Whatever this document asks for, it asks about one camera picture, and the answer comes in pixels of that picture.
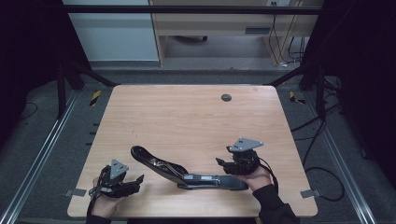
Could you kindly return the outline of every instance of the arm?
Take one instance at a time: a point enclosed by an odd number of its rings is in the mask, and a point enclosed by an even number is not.
[[[93,185],[96,186],[98,178],[93,180]],[[90,204],[89,210],[92,207],[91,213],[87,213],[86,224],[110,224],[111,215],[116,210],[117,205],[121,203],[125,198],[109,198],[104,194],[94,201],[94,204]]]
[[[265,169],[259,166],[250,175],[236,175],[235,177],[246,182],[253,190],[253,196],[262,206],[259,217],[264,224],[300,222],[290,206],[283,203],[277,195],[274,185],[271,183],[270,174]]]

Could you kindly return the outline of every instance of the cable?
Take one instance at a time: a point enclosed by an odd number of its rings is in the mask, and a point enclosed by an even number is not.
[[[329,107],[328,109],[326,109],[326,115],[329,115],[330,113],[332,113],[333,110],[334,110],[337,106],[339,106],[339,105],[340,105],[340,104],[335,104],[335,105],[332,105],[331,107]],[[296,132],[296,131],[302,129],[303,127],[306,127],[306,126],[310,125],[311,123],[313,123],[313,122],[314,122],[315,120],[317,120],[317,119],[320,119],[320,116],[314,117],[313,119],[311,119],[311,120],[307,121],[306,123],[304,123],[304,124],[298,126],[297,128],[291,129],[290,131],[291,131],[292,133],[293,133],[293,132]]]
[[[275,58],[276,63],[279,64],[279,61],[277,60],[277,58],[276,58],[276,56],[275,56],[275,53],[274,53],[274,50],[273,50],[272,45],[271,45],[271,35],[272,35],[272,32],[274,31],[275,39],[276,39],[276,43],[277,43],[277,48],[278,48],[278,50],[279,50],[279,56],[280,56],[280,58],[281,58],[285,63],[292,63],[292,61],[289,62],[289,61],[285,60],[285,59],[283,58],[283,56],[282,56],[282,51],[280,50],[279,40],[277,39],[277,34],[276,34],[276,29],[275,29],[275,22],[276,22],[276,14],[274,14],[273,25],[272,25],[272,29],[271,29],[271,32],[270,32],[270,35],[269,35],[270,50],[272,51],[272,53],[273,53],[273,55],[274,55],[274,58]]]
[[[35,110],[32,112],[32,113],[30,113],[30,115],[28,115],[28,116],[26,116],[26,117],[24,117],[24,118],[21,118],[21,119],[28,119],[28,118],[30,118],[30,117],[32,117],[32,115],[37,111],[37,109],[38,109],[38,105],[37,104],[35,104],[35,103],[26,103],[27,105],[34,105],[35,106]]]
[[[305,47],[305,36],[301,37],[301,43],[300,43],[300,60],[303,60],[304,57],[304,47]]]
[[[100,198],[103,194],[100,194],[100,185],[102,183],[103,176],[107,172],[108,169],[110,169],[110,166],[106,166],[105,168],[102,169],[101,173],[99,174],[98,177],[98,182],[96,183],[96,187],[93,189],[90,189],[89,195],[91,196],[91,201],[90,204],[88,205],[88,210],[87,210],[87,216],[92,213],[93,206],[95,205],[95,202],[98,198]]]
[[[294,141],[304,141],[304,140],[308,140],[308,139],[312,139],[314,137],[306,137],[306,138],[295,138]]]
[[[309,152],[311,151],[312,146],[314,145],[315,141],[317,140],[317,137],[318,137],[319,134],[321,133],[321,129],[324,128],[324,124],[325,124],[325,123],[326,123],[325,120],[323,120],[323,121],[320,123],[320,126],[319,126],[318,131],[315,133],[315,135],[314,135],[314,137],[313,137],[311,143],[309,144],[308,150],[305,152],[305,155],[304,155],[303,166],[305,166],[306,158],[308,157],[308,154],[309,154]]]
[[[327,169],[324,169],[324,168],[321,168],[321,167],[317,167],[317,166],[309,167],[308,169],[305,170],[305,172],[308,173],[311,170],[321,170],[321,171],[329,173],[330,175],[332,175],[338,181],[338,183],[340,183],[340,186],[341,186],[341,195],[338,196],[337,198],[329,198],[329,197],[326,197],[324,195],[320,195],[319,196],[320,198],[322,198],[322,199],[324,199],[326,201],[335,203],[335,202],[340,201],[344,197],[344,195],[346,193],[346,188],[345,188],[343,182],[341,181],[341,179],[337,175],[335,175],[330,170],[327,170]]]
[[[346,12],[342,16],[341,20],[339,20],[339,22],[337,22],[337,24],[335,24],[335,26],[332,28],[332,30],[329,32],[329,34],[323,39],[323,41],[321,41],[321,44],[313,50],[311,55],[309,55],[309,58],[306,59],[307,62],[310,61],[310,59],[312,58],[312,55],[315,56],[317,54],[317,52],[319,50],[321,50],[322,46],[328,44],[328,42],[331,41],[332,35],[338,30],[338,27],[340,27],[343,24],[344,20],[349,15],[349,12],[353,8],[353,6],[356,4],[356,2],[358,2],[358,0],[350,0],[349,2],[351,2],[349,5],[349,8],[346,10]]]
[[[261,161],[263,161],[268,166],[267,167],[267,166],[264,166],[264,165],[260,164],[260,167],[264,168],[271,175],[271,177],[273,178],[275,191],[276,191],[276,193],[278,193],[279,192],[279,185],[277,183],[276,176],[274,175],[274,172],[272,171],[272,168],[271,168],[270,164],[268,164],[268,162],[263,160],[262,158],[259,158],[259,159]]]
[[[291,52],[290,51],[290,49],[291,49],[291,45],[293,44],[293,42],[294,42],[294,36],[291,38],[291,41],[290,41],[290,44],[289,44],[289,48],[288,48],[288,54],[289,54],[289,57],[290,58],[292,58],[292,59],[294,59],[294,61],[297,59],[297,57],[293,57],[293,56],[291,56],[291,54],[304,54],[304,52],[302,51],[302,49],[301,49],[301,45],[300,45],[300,51],[294,51],[294,52]]]

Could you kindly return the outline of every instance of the hand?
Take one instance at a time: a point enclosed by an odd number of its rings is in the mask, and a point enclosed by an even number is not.
[[[234,177],[247,183],[253,191],[271,184],[270,173],[260,166],[250,175],[234,175]]]
[[[92,181],[94,187],[97,185],[98,179],[99,178],[96,177]],[[93,206],[91,214],[93,216],[97,216],[97,217],[109,218],[116,210],[117,205],[119,205],[119,203],[122,202],[124,199],[125,199],[125,197],[109,198],[106,195],[102,194],[102,195],[100,195],[99,198],[96,199],[96,202],[95,202],[95,205]]]

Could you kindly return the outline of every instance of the aluminum rail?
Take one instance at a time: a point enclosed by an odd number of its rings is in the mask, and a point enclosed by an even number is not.
[[[94,6],[46,5],[40,10],[67,13],[176,13],[176,14],[276,14],[321,15],[340,10],[322,7],[231,7],[231,6]]]
[[[316,116],[318,113],[315,109],[315,100],[309,93],[306,92],[304,93],[304,97],[307,100],[313,114]],[[355,180],[355,177],[353,177],[352,172],[347,166],[347,162],[341,155],[340,148],[338,148],[338,146],[335,144],[332,134],[327,127],[325,127],[323,130],[323,137],[325,144],[328,146],[327,149],[330,153],[330,157],[332,158],[332,162],[334,162],[334,166],[338,171],[340,179],[344,183],[346,193],[348,194],[349,199],[355,208],[356,214],[358,215],[361,224],[376,224],[377,222],[370,209],[370,206],[367,204],[364,195]]]
[[[66,124],[71,111],[73,110],[74,105],[76,104],[76,100],[78,98],[79,92],[72,91],[72,95],[69,98],[67,103],[66,111],[64,115],[55,121],[55,124],[52,127],[44,145],[38,152],[38,155],[35,158],[29,172],[21,183],[18,192],[15,194],[12,202],[7,207],[6,211],[0,217],[1,224],[13,224],[17,220],[18,214],[20,213],[24,203],[29,197],[30,192],[32,191],[35,182],[37,181],[41,170],[43,169],[47,158],[50,156],[52,149],[54,148],[59,135],[61,134],[64,125]]]

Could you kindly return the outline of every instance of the black device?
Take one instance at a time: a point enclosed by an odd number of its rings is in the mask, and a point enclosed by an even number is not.
[[[227,147],[227,150],[233,153],[233,161],[226,162],[219,158],[216,158],[216,161],[223,167],[224,172],[230,175],[251,175],[260,166],[271,175],[276,192],[278,192],[277,179],[270,165],[253,150],[263,145],[263,142],[240,137],[232,146]],[[260,161],[265,162],[267,166],[262,165]]]
[[[183,166],[158,159],[141,146],[132,147],[131,155],[157,174],[177,183],[180,189],[248,189],[245,182],[231,175],[190,174]]]
[[[99,193],[103,193],[110,198],[121,198],[139,192],[144,176],[139,176],[136,181],[123,183],[128,170],[127,165],[112,160],[111,166],[107,165],[102,170],[97,186],[90,190],[90,196],[95,197]]]

